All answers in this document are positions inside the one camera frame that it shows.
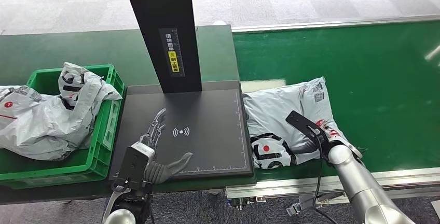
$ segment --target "gray carpet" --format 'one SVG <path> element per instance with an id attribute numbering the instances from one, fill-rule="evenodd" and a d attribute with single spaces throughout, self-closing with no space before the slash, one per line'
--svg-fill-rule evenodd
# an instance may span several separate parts
<path id="1" fill-rule="evenodd" d="M 270 199 L 266 203 L 246 206 L 236 211 L 226 205 L 223 193 L 211 195 L 205 191 L 159 194 L 154 197 L 153 214 L 156 224 L 171 223 L 329 223 L 314 211 L 304 211 L 289 217 L 285 211 L 296 198 Z M 436 198 L 399 199 L 394 202 L 416 223 L 440 223 L 431 201 Z M 0 206 L 0 224 L 99 224 L 105 199 L 92 201 L 45 202 Z M 356 223 L 349 204 L 328 205 L 323 211 L 339 224 Z"/>

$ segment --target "sticker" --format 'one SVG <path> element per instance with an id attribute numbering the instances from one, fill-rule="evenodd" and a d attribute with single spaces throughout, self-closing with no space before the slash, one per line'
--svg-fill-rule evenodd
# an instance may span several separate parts
<path id="1" fill-rule="evenodd" d="M 159 34 L 165 56 L 167 57 L 170 76 L 185 77 L 177 28 L 161 28 L 159 29 Z"/>
<path id="2" fill-rule="evenodd" d="M 12 106 L 13 106 L 12 101 L 8 101 L 8 102 L 5 103 L 5 107 L 6 107 L 6 108 L 10 108 L 10 107 L 12 107 Z"/>

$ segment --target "black stand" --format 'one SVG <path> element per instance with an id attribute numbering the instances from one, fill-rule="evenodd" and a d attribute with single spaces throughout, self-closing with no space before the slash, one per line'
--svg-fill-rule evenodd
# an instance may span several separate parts
<path id="1" fill-rule="evenodd" d="M 192 0 L 130 0 L 163 93 L 202 90 Z"/>

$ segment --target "black cable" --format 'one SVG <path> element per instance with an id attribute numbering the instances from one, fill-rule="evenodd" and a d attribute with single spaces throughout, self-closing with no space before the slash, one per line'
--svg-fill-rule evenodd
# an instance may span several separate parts
<path id="1" fill-rule="evenodd" d="M 316 137 L 316 135 L 314 134 L 314 131 L 312 130 L 311 127 L 307 127 L 312 133 L 313 133 L 313 137 L 314 137 L 314 141 L 315 143 L 318 143 L 317 147 L 319 150 L 319 158 L 321 160 L 321 164 L 319 166 L 319 172 L 318 172 L 318 181 L 317 181 L 317 188 L 315 191 L 315 195 L 313 196 L 313 202 L 312 202 L 312 206 L 313 206 L 313 210 L 315 210 L 316 212 L 318 212 L 319 214 L 321 214 L 322 216 L 324 216 L 325 218 L 327 218 L 331 223 L 333 224 L 338 224 L 332 217 L 330 217 L 328 214 L 322 212 L 321 210 L 316 208 L 316 199 L 318 197 L 319 194 L 319 187 L 321 186 L 321 174 L 322 174 L 322 161 L 324 160 L 323 155 L 322 155 L 322 146 L 321 146 L 321 142 L 319 141 L 319 139 Z"/>
<path id="2" fill-rule="evenodd" d="M 332 217 L 328 216 L 328 214 L 322 212 L 321 210 L 317 209 L 317 208 L 313 208 L 316 212 L 320 213 L 322 216 L 324 216 L 325 218 L 327 218 L 331 223 L 333 224 L 338 224 Z"/>
<path id="3" fill-rule="evenodd" d="M 314 131 L 312 130 L 312 128 L 311 127 L 307 127 L 307 128 L 313 133 L 313 136 L 315 138 L 314 141 L 315 141 L 315 143 L 317 143 L 317 147 L 318 147 L 319 154 L 320 154 L 319 158 L 321 160 L 321 164 L 320 164 L 319 170 L 318 170 L 317 188 L 316 188 L 316 191 L 315 191 L 315 195 L 313 196 L 313 202 L 312 202 L 313 208 L 316 208 L 316 199 L 317 199 L 318 194 L 319 194 L 319 187 L 321 186 L 321 173 L 322 173 L 322 160 L 323 160 L 322 146 L 321 146 L 321 142 L 319 141 L 319 139 L 315 136 Z"/>
<path id="4" fill-rule="evenodd" d="M 153 211 L 150 209 L 150 217 L 151 217 L 151 219 L 152 219 L 152 224 L 155 224 L 154 223 L 154 217 L 153 217 Z"/>

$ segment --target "plastic crate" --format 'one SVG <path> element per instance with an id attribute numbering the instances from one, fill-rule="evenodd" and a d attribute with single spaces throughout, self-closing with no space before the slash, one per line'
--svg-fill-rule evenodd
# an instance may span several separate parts
<path id="1" fill-rule="evenodd" d="M 86 66 L 123 95 L 124 83 L 112 65 Z M 34 71 L 27 85 L 41 94 L 57 95 L 61 68 Z M 76 150 L 64 161 L 39 161 L 0 149 L 0 185 L 12 189 L 83 183 L 107 177 L 121 100 L 104 101 L 95 120 L 89 149 Z"/>

